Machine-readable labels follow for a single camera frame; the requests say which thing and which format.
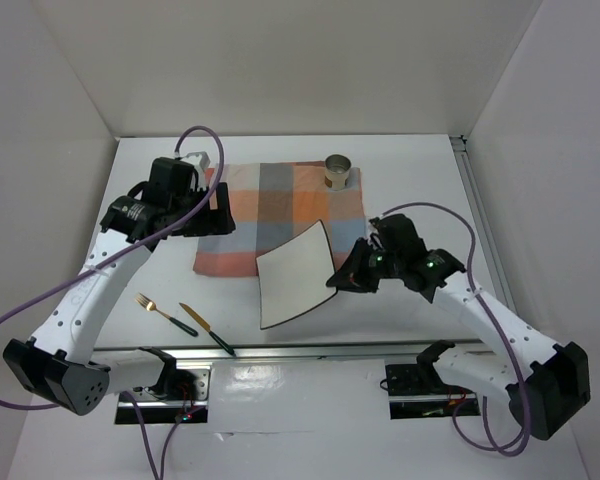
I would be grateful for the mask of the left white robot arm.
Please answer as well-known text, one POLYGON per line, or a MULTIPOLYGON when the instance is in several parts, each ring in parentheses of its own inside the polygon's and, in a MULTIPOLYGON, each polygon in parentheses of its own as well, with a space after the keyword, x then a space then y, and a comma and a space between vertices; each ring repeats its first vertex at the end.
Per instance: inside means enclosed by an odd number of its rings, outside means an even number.
POLYGON ((148 180, 109 205, 81 280, 28 340, 13 339, 3 351, 27 391, 84 416, 109 394, 140 389, 164 399, 193 379, 156 347, 109 355, 94 348, 127 284, 161 240, 234 231, 228 187, 210 178, 209 165, 204 152, 157 158, 148 180))

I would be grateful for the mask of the metal cup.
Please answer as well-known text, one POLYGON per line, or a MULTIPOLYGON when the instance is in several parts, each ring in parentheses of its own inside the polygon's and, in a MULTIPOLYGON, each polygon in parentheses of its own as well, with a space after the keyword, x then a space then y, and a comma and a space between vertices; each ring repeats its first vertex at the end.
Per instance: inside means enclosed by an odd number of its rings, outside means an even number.
POLYGON ((341 154, 329 155, 324 161, 325 185, 334 191, 343 190, 351 172, 351 161, 341 154))

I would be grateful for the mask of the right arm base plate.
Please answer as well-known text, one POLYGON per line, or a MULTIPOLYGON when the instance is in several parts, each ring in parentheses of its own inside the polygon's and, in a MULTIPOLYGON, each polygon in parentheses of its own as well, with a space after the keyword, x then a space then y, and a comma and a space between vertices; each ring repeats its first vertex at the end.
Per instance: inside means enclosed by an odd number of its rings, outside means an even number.
POLYGON ((388 364, 379 386, 388 395, 392 420, 451 417, 457 406, 459 416, 479 416, 476 395, 458 386, 425 382, 416 364, 388 364))

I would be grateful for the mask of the checkered orange blue cloth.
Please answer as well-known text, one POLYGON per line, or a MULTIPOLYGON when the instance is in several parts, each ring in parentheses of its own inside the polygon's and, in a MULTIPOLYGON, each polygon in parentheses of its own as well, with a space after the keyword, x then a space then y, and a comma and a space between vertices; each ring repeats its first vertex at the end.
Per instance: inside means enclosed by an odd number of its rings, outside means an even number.
POLYGON ((256 258, 323 223, 336 266, 366 235, 361 172, 350 170, 345 188, 325 184, 321 162, 249 163, 224 167, 236 229, 198 241, 193 271, 208 277, 253 277, 256 258))

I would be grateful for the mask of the square white plate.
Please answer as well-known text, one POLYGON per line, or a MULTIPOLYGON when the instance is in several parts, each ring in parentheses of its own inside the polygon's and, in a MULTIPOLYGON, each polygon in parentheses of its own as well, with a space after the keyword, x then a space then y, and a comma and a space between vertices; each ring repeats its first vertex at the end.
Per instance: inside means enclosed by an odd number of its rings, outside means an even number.
POLYGON ((327 285, 336 269, 322 221, 258 256, 256 266, 262 330, 303 316, 336 295, 327 285))

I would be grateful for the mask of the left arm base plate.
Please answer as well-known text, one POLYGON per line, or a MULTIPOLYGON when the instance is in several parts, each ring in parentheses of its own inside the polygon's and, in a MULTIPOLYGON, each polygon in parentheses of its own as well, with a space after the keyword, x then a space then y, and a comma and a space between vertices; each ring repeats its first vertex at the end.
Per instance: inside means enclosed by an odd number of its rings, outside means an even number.
POLYGON ((187 415, 185 423, 207 422, 211 366, 193 363, 183 369, 189 372, 191 379, 181 381, 175 391, 164 398, 156 397, 147 388, 130 392, 147 425, 173 425, 182 414, 187 415))

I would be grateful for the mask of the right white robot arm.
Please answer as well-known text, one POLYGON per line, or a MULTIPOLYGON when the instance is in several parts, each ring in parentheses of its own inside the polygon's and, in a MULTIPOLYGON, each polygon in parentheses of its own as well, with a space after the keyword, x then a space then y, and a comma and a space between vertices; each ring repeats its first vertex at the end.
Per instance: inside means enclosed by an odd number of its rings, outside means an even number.
POLYGON ((481 357, 438 341, 417 358, 416 379, 428 392, 446 384, 504 404, 525 433, 550 439, 591 399, 589 362, 576 343, 560 344, 486 292, 468 266, 444 249, 430 250, 402 214, 371 221, 371 239, 356 241, 327 286, 374 293, 398 279, 471 330, 492 353, 481 357))

